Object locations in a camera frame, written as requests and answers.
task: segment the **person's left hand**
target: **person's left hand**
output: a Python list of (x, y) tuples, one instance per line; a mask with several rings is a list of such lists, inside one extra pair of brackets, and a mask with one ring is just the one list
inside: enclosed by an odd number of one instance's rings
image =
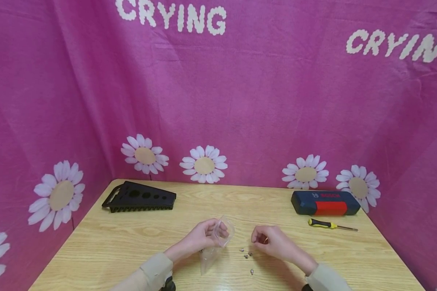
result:
[[(212, 230), (218, 222), (217, 218), (212, 218), (198, 223), (187, 236), (172, 245), (164, 253), (175, 263), (175, 261), (187, 258), (201, 249), (220, 247), (219, 241), (211, 236)], [(225, 224), (220, 224), (220, 231), (221, 237), (228, 237), (229, 234)]]

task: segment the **screwdriver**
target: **screwdriver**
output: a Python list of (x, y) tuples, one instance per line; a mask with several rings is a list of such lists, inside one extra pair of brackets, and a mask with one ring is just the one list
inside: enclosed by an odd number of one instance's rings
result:
[(345, 226), (338, 226), (338, 225), (333, 224), (331, 222), (319, 221), (319, 220), (315, 220), (315, 219), (312, 219), (312, 218), (310, 218), (308, 220), (308, 224), (310, 226), (324, 227), (324, 228), (330, 228), (330, 229), (339, 228), (339, 229), (342, 229), (342, 230), (352, 230), (353, 232), (357, 232), (358, 231), (356, 228), (345, 227)]

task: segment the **yellow screwdriver handle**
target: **yellow screwdriver handle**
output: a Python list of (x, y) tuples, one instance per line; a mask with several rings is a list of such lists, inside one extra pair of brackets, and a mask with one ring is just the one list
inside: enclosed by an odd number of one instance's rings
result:
[(310, 226), (317, 226), (317, 227), (330, 228), (330, 229), (334, 229), (338, 227), (336, 224), (333, 224), (331, 222), (319, 221), (312, 218), (308, 220), (308, 224)]

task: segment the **wooden table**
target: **wooden table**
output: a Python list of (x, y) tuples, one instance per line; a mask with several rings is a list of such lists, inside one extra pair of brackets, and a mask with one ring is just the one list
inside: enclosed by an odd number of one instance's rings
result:
[[(123, 182), (112, 181), (30, 290), (109, 290), (199, 221), (222, 215), (234, 224), (235, 236), (205, 276), (198, 255), (175, 265), (177, 290), (300, 291), (305, 284), (301, 271), (252, 250), (250, 234), (255, 225), (264, 224), (280, 226), (317, 261), (338, 270), (353, 290), (424, 290), (363, 211), (325, 218), (359, 232), (314, 228), (308, 226), (307, 216), (296, 214), (289, 189), (160, 181), (136, 182), (177, 193), (172, 211), (102, 209), (110, 191)], [(254, 255), (245, 259), (241, 248)]]

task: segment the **white letter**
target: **white letter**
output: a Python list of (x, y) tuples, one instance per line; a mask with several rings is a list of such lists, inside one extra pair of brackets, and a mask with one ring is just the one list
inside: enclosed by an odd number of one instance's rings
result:
[(157, 9), (163, 17), (163, 22), (165, 23), (165, 29), (167, 30), (170, 25), (170, 18), (172, 18), (173, 13), (175, 13), (175, 3), (170, 6), (168, 13), (165, 10), (165, 6), (162, 3), (157, 4)]
[(411, 39), (409, 40), (408, 44), (405, 46), (405, 48), (401, 52), (400, 59), (404, 59), (404, 58), (406, 58), (409, 55), (409, 53), (413, 49), (413, 46), (418, 41), (419, 37), (420, 37), (419, 34), (415, 34), (413, 37), (411, 37)]
[(434, 37), (432, 34), (427, 34), (423, 38), (423, 41), (421, 42), (418, 49), (413, 54), (413, 61), (417, 61), (421, 55), (423, 55), (423, 62), (424, 63), (430, 63), (435, 58), (437, 58), (437, 45), (433, 49), (434, 46)]
[(408, 38), (408, 34), (403, 34), (403, 36), (398, 39), (398, 42), (395, 42), (395, 34), (391, 33), (388, 36), (388, 50), (387, 53), (385, 53), (385, 56), (386, 57), (390, 56), (391, 53), (393, 52), (393, 49), (401, 45), (407, 38)]
[(369, 38), (369, 41), (367, 42), (367, 45), (365, 47), (365, 51), (363, 52), (363, 55), (367, 55), (369, 50), (372, 49), (373, 55), (379, 54), (379, 46), (380, 44), (385, 40), (385, 32), (382, 30), (376, 30), (371, 34), (371, 38)]
[(218, 28), (214, 28), (212, 25), (212, 18), (214, 17), (214, 15), (220, 15), (222, 19), (225, 20), (227, 18), (227, 12), (225, 11), (224, 7), (218, 6), (212, 8), (207, 14), (207, 29), (209, 30), (210, 34), (212, 34), (213, 36), (220, 34), (222, 36), (225, 33), (225, 21), (218, 21)]
[(347, 53), (357, 53), (363, 48), (362, 44), (359, 44), (356, 48), (353, 48), (353, 42), (356, 37), (360, 37), (362, 40), (366, 40), (369, 37), (369, 33), (366, 30), (357, 30), (353, 34), (351, 34), (350, 38), (348, 38), (348, 41), (346, 42)]
[(155, 20), (152, 17), (154, 16), (154, 10), (154, 3), (152, 3), (151, 0), (139, 0), (139, 20), (141, 21), (141, 24), (144, 24), (145, 19), (147, 18), (151, 27), (155, 27)]
[(194, 27), (198, 34), (202, 34), (204, 31), (204, 17), (206, 16), (206, 6), (201, 5), (201, 10), (199, 12), (199, 19), (197, 19), (196, 9), (192, 4), (188, 6), (188, 31), (192, 32), (192, 27)]
[(183, 4), (180, 4), (178, 9), (178, 31), (182, 32), (183, 27), (185, 26), (185, 7)]
[[(136, 1), (135, 0), (128, 0), (128, 2), (133, 6), (136, 7)], [(117, 6), (118, 14), (121, 16), (124, 20), (134, 20), (136, 18), (136, 12), (134, 9), (132, 9), (129, 13), (126, 13), (123, 9), (123, 0), (116, 0), (115, 5)]]

